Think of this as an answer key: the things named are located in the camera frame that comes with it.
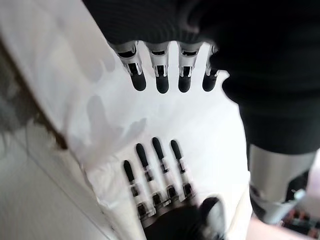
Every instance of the robot finger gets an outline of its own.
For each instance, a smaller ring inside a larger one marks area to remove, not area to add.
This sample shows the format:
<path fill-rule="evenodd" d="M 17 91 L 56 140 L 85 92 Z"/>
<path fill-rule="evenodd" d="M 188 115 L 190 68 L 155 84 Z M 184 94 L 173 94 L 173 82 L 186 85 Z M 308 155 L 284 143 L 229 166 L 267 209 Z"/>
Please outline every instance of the robot finger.
<path fill-rule="evenodd" d="M 145 219 L 147 219 L 149 217 L 149 214 L 152 211 L 148 209 L 147 204 L 145 202 L 143 202 L 141 199 L 141 192 L 140 192 L 138 184 L 135 182 L 135 176 L 132 171 L 130 162 L 128 160 L 125 160 L 123 162 L 123 168 L 124 168 L 125 174 L 127 176 L 127 179 L 128 179 L 129 185 L 130 185 L 130 189 L 131 189 L 131 193 L 132 193 L 132 196 L 133 196 L 136 208 L 137 208 L 138 218 L 140 219 L 140 221 L 144 221 Z"/>
<path fill-rule="evenodd" d="M 182 187 L 183 187 L 183 193 L 184 193 L 185 200 L 191 201 L 194 198 L 195 193 L 194 193 L 192 186 L 189 182 L 189 179 L 188 179 L 188 176 L 186 173 L 186 168 L 183 164 L 182 155 L 181 155 L 177 141 L 175 141 L 175 140 L 171 141 L 171 148 L 174 153 L 175 159 L 177 161 L 177 166 L 178 166 L 181 181 L 182 181 Z"/>
<path fill-rule="evenodd" d="M 159 139 L 156 137 L 152 138 L 152 145 L 153 145 L 153 148 L 156 152 L 158 160 L 160 162 L 160 168 L 161 168 L 161 172 L 163 174 L 164 182 L 166 185 L 166 193 L 168 195 L 169 201 L 170 201 L 170 203 L 178 201 L 179 196 L 178 196 L 176 188 L 173 184 L 173 180 L 172 180 L 169 168 L 167 167 L 167 163 L 164 159 L 165 156 L 163 154 Z"/>
<path fill-rule="evenodd" d="M 153 176 L 153 173 L 150 169 L 144 147 L 142 146 L 141 143 L 138 143 L 135 146 L 135 149 L 136 149 L 136 153 L 140 159 L 140 162 L 141 162 L 141 165 L 142 165 L 142 168 L 144 171 L 144 176 L 145 176 L 145 179 L 147 182 L 147 186 L 148 186 L 149 191 L 152 196 L 153 206 L 154 206 L 156 214 L 157 214 L 157 212 L 165 205 L 166 201 L 164 201 L 164 198 L 161 195 L 161 192 L 159 191 L 160 190 L 159 186 L 158 186 L 158 184 Z"/>

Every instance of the wrinkled white sheet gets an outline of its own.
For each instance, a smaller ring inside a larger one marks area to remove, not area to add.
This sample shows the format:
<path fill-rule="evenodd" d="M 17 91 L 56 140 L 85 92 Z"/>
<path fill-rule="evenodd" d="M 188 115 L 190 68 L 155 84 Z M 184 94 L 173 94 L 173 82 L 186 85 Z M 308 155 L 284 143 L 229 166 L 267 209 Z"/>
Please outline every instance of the wrinkled white sheet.
<path fill-rule="evenodd" d="M 131 160 L 143 181 L 135 144 L 144 144 L 157 167 L 155 136 L 171 169 L 169 142 L 179 141 L 198 201 L 220 196 L 230 239 L 245 238 L 251 216 L 245 136 L 237 106 L 221 89 L 227 74 L 220 73 L 212 92 L 202 90 L 208 45 L 200 49 L 190 91 L 181 93 L 178 47 L 171 43 L 169 91 L 160 94 L 145 45 L 139 43 L 147 87 L 138 92 L 80 0 L 0 0 L 0 36 L 121 239 L 144 239 L 122 162 Z"/>

